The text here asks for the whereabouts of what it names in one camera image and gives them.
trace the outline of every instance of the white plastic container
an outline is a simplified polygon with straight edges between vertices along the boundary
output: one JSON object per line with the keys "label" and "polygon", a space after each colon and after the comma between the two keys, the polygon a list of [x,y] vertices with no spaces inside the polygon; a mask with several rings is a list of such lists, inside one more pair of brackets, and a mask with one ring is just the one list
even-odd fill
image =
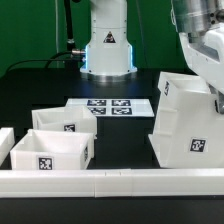
{"label": "white plastic container", "polygon": [[14,144],[15,139],[13,128],[2,128],[0,130],[0,166]]}
{"label": "white plastic container", "polygon": [[150,141],[161,167],[224,168],[224,116],[199,76],[162,72]]}
{"label": "white plastic container", "polygon": [[80,170],[94,157],[92,133],[29,130],[11,150],[13,170]]}
{"label": "white plastic container", "polygon": [[33,110],[33,129],[97,134],[97,119],[86,106]]}

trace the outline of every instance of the white cardboard box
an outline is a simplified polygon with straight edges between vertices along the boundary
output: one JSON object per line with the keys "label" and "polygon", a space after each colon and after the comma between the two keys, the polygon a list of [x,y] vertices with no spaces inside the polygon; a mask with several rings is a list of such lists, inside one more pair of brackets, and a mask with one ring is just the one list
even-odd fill
{"label": "white cardboard box", "polygon": [[97,134],[97,119],[86,106],[32,110],[33,129]]}
{"label": "white cardboard box", "polygon": [[2,128],[0,130],[0,166],[14,144],[15,139],[13,128]]}
{"label": "white cardboard box", "polygon": [[92,133],[29,130],[11,150],[13,170],[80,170],[94,157]]}

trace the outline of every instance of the black table surface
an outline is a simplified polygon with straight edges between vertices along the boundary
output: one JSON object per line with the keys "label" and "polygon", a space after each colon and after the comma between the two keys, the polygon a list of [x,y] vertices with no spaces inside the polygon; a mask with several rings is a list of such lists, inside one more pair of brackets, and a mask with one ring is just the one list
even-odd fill
{"label": "black table surface", "polygon": [[[0,79],[0,127],[13,127],[18,142],[32,129],[31,110],[63,107],[69,98],[149,99],[156,114],[159,73],[144,69],[134,80],[101,84],[82,80],[78,72],[65,69],[12,70]],[[99,117],[95,158],[88,169],[159,169],[147,137],[154,121]],[[11,169],[9,156],[0,169]],[[210,224],[223,220],[223,196],[0,199],[1,224]]]}

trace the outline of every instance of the warning label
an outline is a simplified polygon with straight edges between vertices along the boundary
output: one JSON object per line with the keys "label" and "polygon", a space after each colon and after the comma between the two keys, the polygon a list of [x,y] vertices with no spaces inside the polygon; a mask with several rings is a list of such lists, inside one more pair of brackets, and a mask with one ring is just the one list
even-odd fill
{"label": "warning label", "polygon": [[108,44],[116,43],[116,41],[115,41],[115,39],[113,37],[113,34],[111,32],[109,32],[107,34],[107,37],[105,38],[104,43],[108,43]]}

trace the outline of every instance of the black cable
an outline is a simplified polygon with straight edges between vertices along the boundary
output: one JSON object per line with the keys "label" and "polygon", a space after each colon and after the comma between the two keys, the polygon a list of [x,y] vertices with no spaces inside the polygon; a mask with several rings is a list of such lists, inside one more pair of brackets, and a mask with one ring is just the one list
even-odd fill
{"label": "black cable", "polygon": [[15,67],[16,65],[19,65],[19,64],[23,64],[23,63],[28,63],[28,62],[48,62],[48,61],[71,61],[71,59],[34,59],[34,60],[25,60],[25,61],[19,61],[19,62],[16,62],[12,65],[10,65],[6,71],[5,71],[5,74],[8,73],[13,67]]}
{"label": "black cable", "polygon": [[46,65],[45,65],[45,67],[44,68],[48,68],[49,67],[49,65],[51,64],[51,60],[52,59],[56,59],[56,58],[58,58],[58,57],[60,57],[60,56],[63,56],[63,55],[71,55],[71,51],[64,51],[64,52],[59,52],[59,53],[57,53],[57,54],[55,54],[54,56],[52,56],[51,58],[50,58],[50,60],[46,63]]}
{"label": "black cable", "polygon": [[139,20],[139,25],[140,25],[140,32],[141,32],[141,39],[142,39],[142,47],[143,47],[143,53],[144,53],[144,59],[147,68],[149,68],[149,63],[148,63],[148,58],[147,58],[147,53],[146,53],[146,48],[145,48],[145,38],[144,38],[144,29],[143,29],[143,24],[142,24],[142,16],[141,16],[141,10],[139,6],[139,1],[136,0],[136,6],[137,6],[137,12],[138,12],[138,20]]}
{"label": "black cable", "polygon": [[76,48],[76,44],[73,37],[73,25],[72,25],[72,13],[71,13],[71,3],[70,0],[64,0],[65,7],[65,17],[67,24],[67,50],[72,50]]}

